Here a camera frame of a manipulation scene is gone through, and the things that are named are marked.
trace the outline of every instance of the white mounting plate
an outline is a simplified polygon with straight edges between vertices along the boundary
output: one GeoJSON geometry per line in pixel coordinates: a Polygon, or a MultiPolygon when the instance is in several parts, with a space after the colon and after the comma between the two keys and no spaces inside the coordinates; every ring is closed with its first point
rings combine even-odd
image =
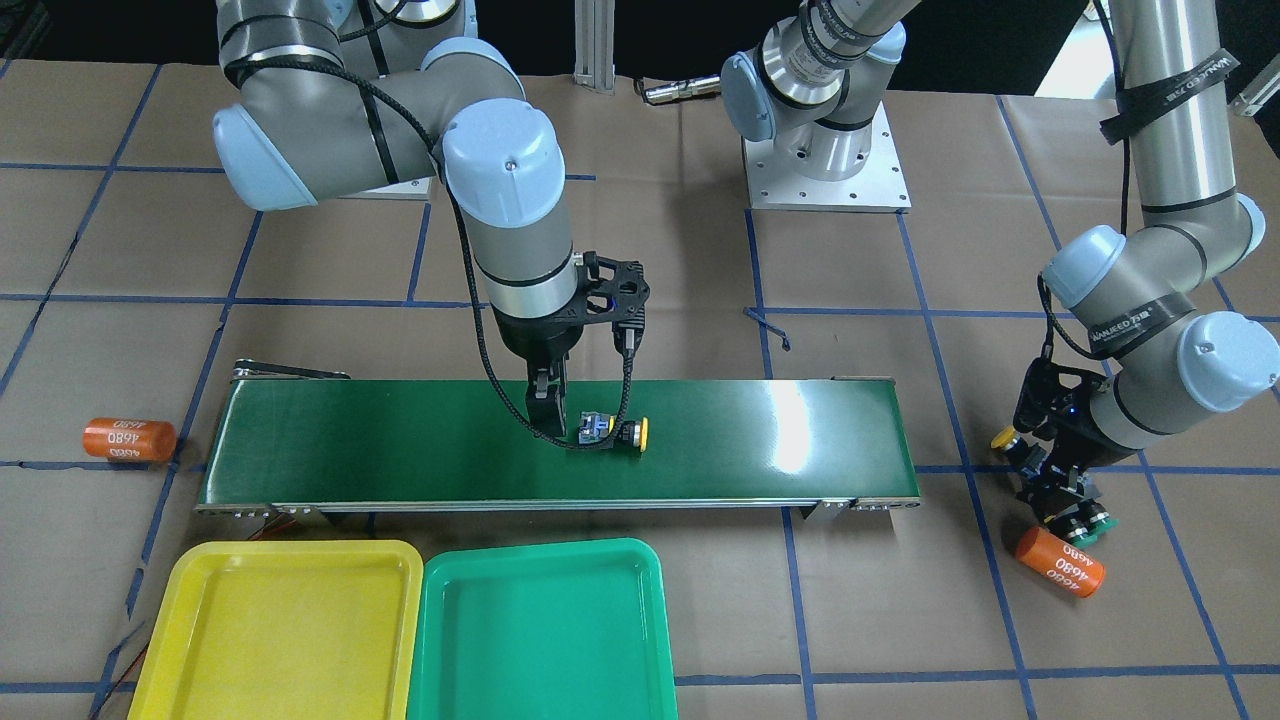
{"type": "Polygon", "coordinates": [[[896,213],[911,206],[884,105],[872,118],[872,149],[859,173],[846,181],[817,181],[774,155],[773,141],[742,141],[746,187],[756,210],[896,213]]]}
{"type": "Polygon", "coordinates": [[[343,197],[365,197],[371,200],[430,200],[431,179],[433,178],[419,178],[416,181],[398,182],[396,184],[388,184],[387,187],[375,187],[374,190],[366,190],[364,192],[343,195],[343,197]]]}

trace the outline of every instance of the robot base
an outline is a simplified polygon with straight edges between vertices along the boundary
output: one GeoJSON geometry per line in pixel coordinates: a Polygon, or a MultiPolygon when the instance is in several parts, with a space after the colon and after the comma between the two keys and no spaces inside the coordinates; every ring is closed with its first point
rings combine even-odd
{"type": "Polygon", "coordinates": [[[773,141],[742,141],[746,187],[755,210],[896,213],[911,206],[884,106],[872,119],[872,149],[863,169],[846,181],[804,177],[774,155],[773,141]]]}

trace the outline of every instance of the orange bottle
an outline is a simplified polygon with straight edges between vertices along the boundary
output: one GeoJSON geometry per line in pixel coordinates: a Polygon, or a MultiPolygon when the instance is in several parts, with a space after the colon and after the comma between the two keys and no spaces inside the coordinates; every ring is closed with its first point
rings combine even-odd
{"type": "Polygon", "coordinates": [[[1101,562],[1041,527],[1023,534],[1014,557],[1078,597],[1097,592],[1107,577],[1101,562]]]}
{"type": "Polygon", "coordinates": [[[95,457],[133,462],[164,462],[173,457],[178,433],[164,420],[93,418],[84,427],[84,452],[95,457]]]}

